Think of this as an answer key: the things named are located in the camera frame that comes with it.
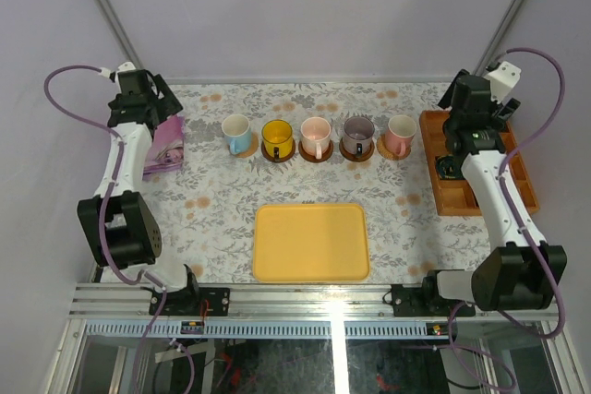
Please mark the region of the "yellow glass mug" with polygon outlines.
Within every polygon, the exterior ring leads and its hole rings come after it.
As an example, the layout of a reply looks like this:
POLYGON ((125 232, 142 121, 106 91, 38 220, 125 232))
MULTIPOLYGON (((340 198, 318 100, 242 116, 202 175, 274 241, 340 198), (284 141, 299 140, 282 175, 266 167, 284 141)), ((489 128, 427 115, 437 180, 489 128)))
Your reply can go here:
POLYGON ((274 149, 278 149, 279 157, 286 156, 294 141, 293 129, 284 120, 272 120, 262 128, 262 142, 265 143, 267 151, 273 155, 274 149))

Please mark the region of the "purple black-handled mug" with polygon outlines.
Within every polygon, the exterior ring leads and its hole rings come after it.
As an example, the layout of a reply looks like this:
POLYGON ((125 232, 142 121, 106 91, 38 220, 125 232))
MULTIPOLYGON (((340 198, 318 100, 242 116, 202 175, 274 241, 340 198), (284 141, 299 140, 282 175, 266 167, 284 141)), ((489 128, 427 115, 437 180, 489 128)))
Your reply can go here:
POLYGON ((375 126, 365 116, 352 116, 344 122, 344 149, 357 158, 365 155, 370 148, 375 126))

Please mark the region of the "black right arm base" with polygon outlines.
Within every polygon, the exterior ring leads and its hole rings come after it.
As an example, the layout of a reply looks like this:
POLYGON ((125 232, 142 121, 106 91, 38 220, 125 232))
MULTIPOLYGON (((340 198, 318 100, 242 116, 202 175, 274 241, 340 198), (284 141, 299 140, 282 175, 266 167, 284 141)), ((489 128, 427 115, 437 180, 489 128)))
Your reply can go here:
POLYGON ((457 316, 474 316, 472 276, 466 270, 431 270, 419 286, 392 284, 382 302, 396 317, 448 317, 459 304, 457 316))

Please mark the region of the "blue yellow-patterned rolled tie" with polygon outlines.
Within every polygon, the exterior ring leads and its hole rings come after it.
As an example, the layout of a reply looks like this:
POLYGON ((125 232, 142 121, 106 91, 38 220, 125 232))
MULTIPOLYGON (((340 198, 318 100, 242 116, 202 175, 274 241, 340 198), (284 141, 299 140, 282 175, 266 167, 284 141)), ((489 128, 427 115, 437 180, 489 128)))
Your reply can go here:
POLYGON ((457 181, 464 179, 461 168, 456 165, 453 156, 438 157, 435 161, 435 168, 441 180, 457 181))

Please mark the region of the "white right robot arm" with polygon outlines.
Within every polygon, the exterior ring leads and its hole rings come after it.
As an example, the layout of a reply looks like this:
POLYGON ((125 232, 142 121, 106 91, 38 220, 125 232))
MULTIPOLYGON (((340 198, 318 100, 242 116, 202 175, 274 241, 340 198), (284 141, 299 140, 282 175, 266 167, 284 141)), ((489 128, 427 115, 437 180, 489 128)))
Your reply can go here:
POLYGON ((483 76, 462 70, 440 99, 440 108, 450 112, 442 125, 445 146, 476 197, 491 252, 473 271, 428 273, 420 300, 432 315, 445 313, 453 302, 483 311, 546 309, 566 268, 564 248, 549 245, 532 222, 501 138, 520 105, 509 96, 520 75, 506 61, 483 76))

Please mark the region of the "floral patterned table mat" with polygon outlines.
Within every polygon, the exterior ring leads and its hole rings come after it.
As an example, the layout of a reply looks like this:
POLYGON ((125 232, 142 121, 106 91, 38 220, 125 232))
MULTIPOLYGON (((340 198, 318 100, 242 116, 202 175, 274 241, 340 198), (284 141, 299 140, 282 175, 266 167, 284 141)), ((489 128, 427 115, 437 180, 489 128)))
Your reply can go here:
POLYGON ((435 108, 442 83, 315 83, 176 85, 185 112, 185 162, 154 175, 142 195, 158 222, 165 254, 209 283, 249 283, 255 215, 266 204, 356 203, 365 211, 371 283, 413 283, 430 269, 474 269, 489 254, 479 217, 436 211, 423 143, 390 161, 374 153, 354 163, 339 152, 322 163, 294 156, 284 163, 260 153, 232 156, 222 120, 246 116, 255 132, 274 119, 293 128, 311 116, 327 119, 339 139, 344 121, 368 117, 379 132, 397 114, 435 108))

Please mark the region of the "yellow plastic tray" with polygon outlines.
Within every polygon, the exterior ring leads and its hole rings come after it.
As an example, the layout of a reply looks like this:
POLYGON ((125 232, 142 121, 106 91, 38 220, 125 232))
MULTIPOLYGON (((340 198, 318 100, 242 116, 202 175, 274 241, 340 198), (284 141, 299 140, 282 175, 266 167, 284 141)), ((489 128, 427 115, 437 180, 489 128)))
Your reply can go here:
POLYGON ((257 281, 273 284, 365 280, 370 258, 364 209, 356 203, 260 207, 252 273, 257 281))

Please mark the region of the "aluminium frame rail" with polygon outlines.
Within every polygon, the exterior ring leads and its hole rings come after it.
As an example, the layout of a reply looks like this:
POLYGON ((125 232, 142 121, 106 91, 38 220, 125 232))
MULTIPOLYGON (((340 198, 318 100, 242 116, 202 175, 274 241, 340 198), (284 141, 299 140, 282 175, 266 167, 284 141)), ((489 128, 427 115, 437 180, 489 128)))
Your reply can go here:
MULTIPOLYGON (((394 316, 401 302, 389 285, 270 285, 230 284, 221 298, 227 320, 382 320, 394 316)), ((74 291, 68 316, 79 319, 146 319, 157 306, 145 286, 81 283, 74 291)))

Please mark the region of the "pink star-patterned cloth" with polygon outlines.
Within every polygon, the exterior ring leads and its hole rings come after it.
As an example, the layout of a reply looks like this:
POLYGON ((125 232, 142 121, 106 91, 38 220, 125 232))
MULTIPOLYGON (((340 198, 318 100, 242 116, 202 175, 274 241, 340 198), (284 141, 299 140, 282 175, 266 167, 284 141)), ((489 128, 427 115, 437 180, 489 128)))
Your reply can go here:
POLYGON ((179 170, 184 164, 184 117, 173 115, 155 132, 144 164, 143 177, 179 170))

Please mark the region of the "light pink mug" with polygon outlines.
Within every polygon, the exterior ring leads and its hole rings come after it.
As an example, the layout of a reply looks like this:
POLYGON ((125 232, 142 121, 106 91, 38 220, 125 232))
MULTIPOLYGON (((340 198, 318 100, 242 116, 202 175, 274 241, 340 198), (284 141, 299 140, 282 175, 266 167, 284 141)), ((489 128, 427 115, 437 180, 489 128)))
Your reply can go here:
POLYGON ((315 160, 320 160, 330 145, 330 123, 322 117, 309 117, 302 123, 300 132, 304 152, 315 160))

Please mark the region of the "woven rattan coaster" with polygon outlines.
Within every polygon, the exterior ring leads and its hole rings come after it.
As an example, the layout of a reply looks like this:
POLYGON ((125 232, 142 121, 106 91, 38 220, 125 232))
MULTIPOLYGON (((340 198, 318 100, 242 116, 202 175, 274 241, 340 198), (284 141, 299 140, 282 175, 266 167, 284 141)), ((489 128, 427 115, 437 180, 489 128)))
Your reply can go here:
POLYGON ((251 143, 249 148, 241 153, 237 153, 235 156, 237 158, 247 158, 253 155, 257 149, 259 148, 259 135, 257 133, 253 133, 251 136, 251 143))
POLYGON ((389 161, 400 161, 403 160, 405 158, 407 158, 410 153, 411 153, 411 148, 408 147, 404 153, 403 156, 397 156, 396 154, 390 152, 389 150, 387 150, 386 145, 385 145, 385 136, 384 135, 380 135, 380 137, 378 138, 378 142, 377 142, 377 150, 378 153, 380 154, 380 156, 386 160, 389 161))

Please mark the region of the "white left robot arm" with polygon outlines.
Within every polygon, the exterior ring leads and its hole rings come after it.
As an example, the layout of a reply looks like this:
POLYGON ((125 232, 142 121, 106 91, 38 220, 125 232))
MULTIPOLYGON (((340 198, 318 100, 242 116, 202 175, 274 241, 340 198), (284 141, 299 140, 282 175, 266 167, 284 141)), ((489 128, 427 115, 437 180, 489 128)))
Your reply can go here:
POLYGON ((161 231, 140 193, 155 132, 182 105, 161 76, 131 62, 104 74, 119 88, 103 127, 111 146, 93 197, 78 203, 78 219, 97 265, 128 285, 149 281, 156 292, 171 294, 180 314, 192 315, 202 303, 196 277, 190 266, 161 257, 161 231))

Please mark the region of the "salmon pink mug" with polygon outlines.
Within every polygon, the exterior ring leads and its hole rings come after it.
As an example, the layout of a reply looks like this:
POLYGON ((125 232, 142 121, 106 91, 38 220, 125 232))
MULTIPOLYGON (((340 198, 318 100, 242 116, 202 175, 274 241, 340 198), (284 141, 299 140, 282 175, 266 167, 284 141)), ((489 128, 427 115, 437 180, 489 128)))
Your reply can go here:
POLYGON ((407 115, 390 118, 385 136, 385 146, 393 155, 402 158, 411 147, 416 134, 416 122, 407 115))

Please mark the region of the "white blue-handled mug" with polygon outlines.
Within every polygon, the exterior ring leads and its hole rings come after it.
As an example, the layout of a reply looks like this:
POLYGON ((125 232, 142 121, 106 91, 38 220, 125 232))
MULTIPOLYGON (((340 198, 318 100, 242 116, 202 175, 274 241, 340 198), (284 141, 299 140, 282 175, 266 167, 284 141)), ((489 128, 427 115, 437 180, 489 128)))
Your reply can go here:
POLYGON ((250 122, 243 114, 232 114, 222 122, 224 139, 232 155, 246 152, 251 144, 250 122))

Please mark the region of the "brown wooden coaster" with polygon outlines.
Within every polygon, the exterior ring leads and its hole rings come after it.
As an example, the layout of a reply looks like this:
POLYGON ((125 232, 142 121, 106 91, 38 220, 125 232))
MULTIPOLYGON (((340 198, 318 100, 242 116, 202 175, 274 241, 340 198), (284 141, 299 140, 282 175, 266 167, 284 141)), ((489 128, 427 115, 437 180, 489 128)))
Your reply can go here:
POLYGON ((340 150, 341 154, 343 155, 343 157, 350 162, 364 162, 364 161, 369 160, 372 157, 374 150, 375 150, 375 143, 374 143, 374 141, 371 141, 368 151, 360 156, 357 156, 353 153, 350 153, 349 151, 347 151, 345 149, 344 140, 341 139, 340 143, 339 143, 339 150, 340 150))
POLYGON ((294 141, 292 142, 292 147, 291 147, 290 152, 286 156, 284 156, 284 157, 279 157, 278 156, 278 154, 277 154, 278 149, 274 149, 275 153, 273 155, 271 155, 267 151, 264 142, 262 142, 260 144, 260 151, 261 151, 263 157, 267 161, 270 161, 270 162, 273 162, 273 163, 282 163, 282 162, 289 161, 295 155, 295 153, 296 153, 296 143, 294 141))
POLYGON ((332 153, 333 153, 333 142, 330 141, 328 148, 322 152, 321 157, 319 159, 317 159, 314 155, 308 154, 305 150, 304 150, 304 145, 303 145, 303 141, 300 140, 298 142, 298 150, 299 150, 299 154, 300 156, 308 162, 312 162, 312 163, 321 163, 321 162, 325 162, 327 161, 332 153))

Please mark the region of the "orange wooden divided tray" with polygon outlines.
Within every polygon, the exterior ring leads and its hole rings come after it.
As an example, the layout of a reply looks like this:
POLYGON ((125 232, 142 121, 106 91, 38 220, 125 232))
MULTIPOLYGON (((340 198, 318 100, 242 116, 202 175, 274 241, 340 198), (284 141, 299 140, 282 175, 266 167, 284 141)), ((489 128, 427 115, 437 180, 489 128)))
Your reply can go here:
MULTIPOLYGON (((441 180, 436 172, 436 159, 442 156, 452 156, 446 148, 445 136, 442 130, 448 114, 446 111, 424 111, 419 117, 437 212, 440 216, 480 216, 481 211, 476 196, 467 181, 465 179, 457 181, 441 180)), ((519 154, 510 160, 510 170, 527 211, 530 214, 538 212, 537 196, 525 168, 525 163, 519 154)))

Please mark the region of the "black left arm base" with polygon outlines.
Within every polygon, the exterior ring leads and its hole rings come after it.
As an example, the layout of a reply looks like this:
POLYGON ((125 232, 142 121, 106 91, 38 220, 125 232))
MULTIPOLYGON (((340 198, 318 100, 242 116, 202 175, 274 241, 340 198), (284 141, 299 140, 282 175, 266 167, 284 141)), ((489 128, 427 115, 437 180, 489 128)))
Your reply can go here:
POLYGON ((191 269, 187 270, 187 285, 178 291, 163 295, 153 290, 149 313, 159 316, 228 316, 231 290, 227 287, 202 287, 191 269))

